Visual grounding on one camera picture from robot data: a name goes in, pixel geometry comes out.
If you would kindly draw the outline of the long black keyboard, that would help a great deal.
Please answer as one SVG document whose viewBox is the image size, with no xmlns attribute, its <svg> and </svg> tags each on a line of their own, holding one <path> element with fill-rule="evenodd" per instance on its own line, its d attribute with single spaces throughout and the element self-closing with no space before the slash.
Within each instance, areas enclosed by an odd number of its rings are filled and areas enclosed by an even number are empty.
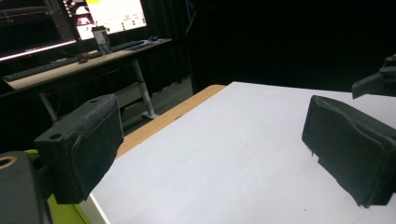
<svg viewBox="0 0 396 224">
<path fill-rule="evenodd" d="M 63 60 L 60 60 L 60 61 L 56 61 L 56 62 L 44 64 L 44 65 L 40 65 L 40 66 L 35 67 L 35 68 L 31 68 L 31 69 L 20 71 L 20 72 L 14 73 L 14 74 L 6 75 L 6 76 L 3 77 L 3 80 L 7 81 L 7 82 L 19 80 L 19 79 L 22 79 L 22 78 L 26 78 L 26 77 L 30 77 L 30 76 L 33 76 L 33 75 L 37 75 L 39 73 L 47 72 L 49 70 L 56 69 L 56 68 L 59 68 L 59 67 L 62 67 L 62 66 L 66 66 L 66 65 L 69 65 L 71 63 L 76 63 L 78 60 L 79 60 L 79 56 L 73 57 L 73 58 L 68 58 L 68 59 L 63 59 Z"/>
</svg>

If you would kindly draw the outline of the bright lit monitor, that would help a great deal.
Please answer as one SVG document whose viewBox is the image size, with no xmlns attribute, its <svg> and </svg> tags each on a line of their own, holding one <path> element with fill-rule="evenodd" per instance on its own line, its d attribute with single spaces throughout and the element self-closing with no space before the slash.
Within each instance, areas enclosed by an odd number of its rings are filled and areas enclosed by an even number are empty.
<svg viewBox="0 0 396 224">
<path fill-rule="evenodd" d="M 109 35 L 147 26 L 140 0 L 62 0 L 80 40 L 93 38 L 92 28 Z"/>
</svg>

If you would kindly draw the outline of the grey drink cup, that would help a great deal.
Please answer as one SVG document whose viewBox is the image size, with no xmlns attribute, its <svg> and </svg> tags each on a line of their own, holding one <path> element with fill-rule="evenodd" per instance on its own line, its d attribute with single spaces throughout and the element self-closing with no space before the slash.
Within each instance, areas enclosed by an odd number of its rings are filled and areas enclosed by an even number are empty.
<svg viewBox="0 0 396 224">
<path fill-rule="evenodd" d="M 102 54 L 110 54 L 112 49 L 107 36 L 106 28 L 104 26 L 92 27 L 92 34 Z"/>
</svg>

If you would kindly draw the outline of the light wooden desk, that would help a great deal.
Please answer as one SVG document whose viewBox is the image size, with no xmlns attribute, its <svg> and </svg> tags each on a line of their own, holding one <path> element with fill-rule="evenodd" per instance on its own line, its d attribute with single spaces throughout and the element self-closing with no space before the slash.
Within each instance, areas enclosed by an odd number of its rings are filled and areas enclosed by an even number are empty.
<svg viewBox="0 0 396 224">
<path fill-rule="evenodd" d="M 51 120 L 53 122 L 57 122 L 59 118 L 44 93 L 44 89 L 53 88 L 55 85 L 63 85 L 67 81 L 74 79 L 84 80 L 95 77 L 95 74 L 93 73 L 94 70 L 109 69 L 111 66 L 127 63 L 133 68 L 140 95 L 147 108 L 143 113 L 143 116 L 149 119 L 156 119 L 157 115 L 154 112 L 138 58 L 145 53 L 150 53 L 151 51 L 160 49 L 163 46 L 167 46 L 171 42 L 172 40 L 170 38 L 160 38 L 156 41 L 144 40 L 143 44 L 139 46 L 119 50 L 101 57 L 91 59 L 91 55 L 88 55 L 88 61 L 85 63 L 74 62 L 30 77 L 11 81 L 8 85 L 13 89 L 13 91 L 1 94 L 0 101 L 4 102 L 5 100 L 22 97 L 24 94 L 37 92 L 38 97 L 49 112 Z"/>
</svg>

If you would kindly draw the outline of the dark monitor with pink strip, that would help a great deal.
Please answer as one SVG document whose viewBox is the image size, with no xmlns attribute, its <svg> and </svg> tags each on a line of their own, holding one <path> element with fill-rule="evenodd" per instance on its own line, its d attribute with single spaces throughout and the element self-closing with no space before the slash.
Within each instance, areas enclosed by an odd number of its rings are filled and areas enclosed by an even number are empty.
<svg viewBox="0 0 396 224">
<path fill-rule="evenodd" d="M 63 0 L 0 0 L 0 62 L 76 41 Z"/>
</svg>

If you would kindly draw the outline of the short black keyboard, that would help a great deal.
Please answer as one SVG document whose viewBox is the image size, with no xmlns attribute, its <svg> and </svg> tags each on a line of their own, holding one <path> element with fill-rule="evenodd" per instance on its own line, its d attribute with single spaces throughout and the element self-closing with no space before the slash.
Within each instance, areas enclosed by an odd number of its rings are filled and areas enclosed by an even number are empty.
<svg viewBox="0 0 396 224">
<path fill-rule="evenodd" d="M 141 46 L 141 45 L 143 45 L 145 43 L 146 43 L 146 41 L 144 41 L 144 40 L 130 41 L 130 42 L 127 42 L 127 43 L 122 43 L 122 44 L 119 44 L 117 46 L 113 46 L 112 47 L 112 52 L 116 52 L 116 51 L 123 50 L 123 49 L 128 49 L 128 48 L 131 48 L 131 47 Z"/>
</svg>

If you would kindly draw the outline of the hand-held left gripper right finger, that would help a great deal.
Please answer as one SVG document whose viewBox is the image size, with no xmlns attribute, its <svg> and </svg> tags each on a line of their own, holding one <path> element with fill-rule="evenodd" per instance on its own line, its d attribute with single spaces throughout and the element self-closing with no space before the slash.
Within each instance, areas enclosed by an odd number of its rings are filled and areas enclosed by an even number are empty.
<svg viewBox="0 0 396 224">
<path fill-rule="evenodd" d="M 343 102 L 314 95 L 302 140 L 357 205 L 396 193 L 396 129 Z"/>
</svg>

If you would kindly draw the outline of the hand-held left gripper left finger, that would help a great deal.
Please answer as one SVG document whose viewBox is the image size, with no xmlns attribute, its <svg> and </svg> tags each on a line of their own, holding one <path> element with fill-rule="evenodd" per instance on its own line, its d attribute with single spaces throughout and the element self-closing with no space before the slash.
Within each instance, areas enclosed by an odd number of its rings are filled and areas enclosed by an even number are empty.
<svg viewBox="0 0 396 224">
<path fill-rule="evenodd" d="M 59 204 L 81 203 L 102 180 L 123 142 L 117 97 L 91 99 L 35 139 L 54 176 Z"/>
</svg>

